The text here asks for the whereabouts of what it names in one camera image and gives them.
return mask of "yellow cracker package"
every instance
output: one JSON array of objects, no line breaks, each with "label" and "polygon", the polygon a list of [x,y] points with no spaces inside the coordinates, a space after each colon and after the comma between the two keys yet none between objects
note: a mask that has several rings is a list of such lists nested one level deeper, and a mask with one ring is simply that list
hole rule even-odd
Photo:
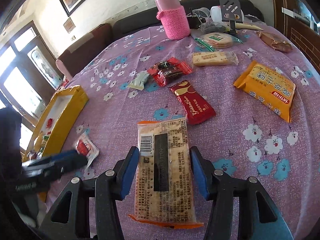
[{"label": "yellow cracker package", "polygon": [[290,107],[296,85],[289,79],[254,60],[233,85],[291,122]]},{"label": "yellow cracker package", "polygon": [[138,123],[140,160],[136,221],[170,228],[197,228],[186,118]]}]

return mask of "blue gripper pad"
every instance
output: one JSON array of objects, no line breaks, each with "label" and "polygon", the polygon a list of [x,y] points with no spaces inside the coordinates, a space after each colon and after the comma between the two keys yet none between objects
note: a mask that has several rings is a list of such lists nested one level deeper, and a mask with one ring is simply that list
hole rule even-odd
[{"label": "blue gripper pad", "polygon": [[192,149],[190,149],[190,158],[191,158],[191,169],[193,172],[193,176],[195,177],[195,180],[199,187],[199,192],[206,200],[208,200],[209,191],[207,188],[207,178],[204,174],[203,168],[200,164],[200,161],[196,153]]},{"label": "blue gripper pad", "polygon": [[134,174],[136,173],[136,169],[138,166],[139,156],[139,149],[135,146],[132,146],[121,167],[122,169],[123,166],[126,166],[126,169],[122,176],[122,188],[120,191],[120,197],[122,199],[124,199],[125,196],[127,196],[130,192]]}]

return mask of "purple tablecloth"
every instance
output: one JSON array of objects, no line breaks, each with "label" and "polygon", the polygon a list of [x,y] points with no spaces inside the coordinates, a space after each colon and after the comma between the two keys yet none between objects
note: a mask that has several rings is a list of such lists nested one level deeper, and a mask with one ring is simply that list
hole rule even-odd
[{"label": "purple tablecloth", "polygon": [[[279,34],[272,27],[262,27]],[[320,86],[314,68],[296,47],[284,54],[264,44],[254,31],[243,32],[247,42],[225,49],[236,52],[238,66],[195,67],[192,74],[176,81],[188,79],[217,113],[204,123],[188,126],[189,146],[197,146],[215,168],[233,177],[256,176],[279,207],[295,239],[301,239],[320,216]],[[137,122],[161,121],[185,114],[168,87],[161,88],[152,81],[143,91],[126,86],[137,73],[156,62],[176,57],[191,63],[191,55],[197,51],[206,50],[190,36],[171,41],[162,26],[151,27],[115,41],[73,78],[68,86],[81,85],[89,102],[63,149],[70,149],[86,131],[100,154],[87,173],[84,174],[83,168],[54,182],[48,193],[48,206],[73,176],[83,179],[98,176],[124,158],[130,147],[137,145]],[[290,124],[233,86],[253,59],[277,68],[297,85]],[[125,239],[203,239],[212,203],[198,194],[196,186],[196,216],[204,222],[204,227],[174,230],[135,222],[127,216],[134,210],[134,185],[126,199],[117,202]],[[90,216],[94,232],[93,202]],[[236,230],[235,224],[232,239],[236,239]]]}]

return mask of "door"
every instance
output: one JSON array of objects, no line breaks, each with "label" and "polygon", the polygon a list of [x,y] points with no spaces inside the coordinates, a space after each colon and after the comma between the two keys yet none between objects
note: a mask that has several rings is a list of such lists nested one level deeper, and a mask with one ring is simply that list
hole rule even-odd
[{"label": "door", "polygon": [[17,32],[0,50],[0,100],[23,117],[21,150],[62,83],[63,75],[33,22]]}]

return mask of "metal screw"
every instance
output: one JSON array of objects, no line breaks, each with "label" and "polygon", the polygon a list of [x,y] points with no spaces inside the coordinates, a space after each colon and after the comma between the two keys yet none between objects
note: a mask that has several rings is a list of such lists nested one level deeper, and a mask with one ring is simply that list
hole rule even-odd
[{"label": "metal screw", "polygon": [[80,181],[80,179],[78,177],[74,177],[71,179],[71,183],[76,184]]},{"label": "metal screw", "polygon": [[222,170],[215,170],[214,174],[216,174],[217,176],[221,176],[221,175],[223,175],[223,171]]},{"label": "metal screw", "polygon": [[114,172],[113,170],[107,170],[107,171],[106,171],[106,175],[107,175],[107,176],[110,176],[110,177],[111,177],[111,176],[113,176],[114,174],[115,174],[115,172]]},{"label": "metal screw", "polygon": [[251,183],[257,183],[258,182],[258,179],[256,177],[249,177],[249,181]]}]

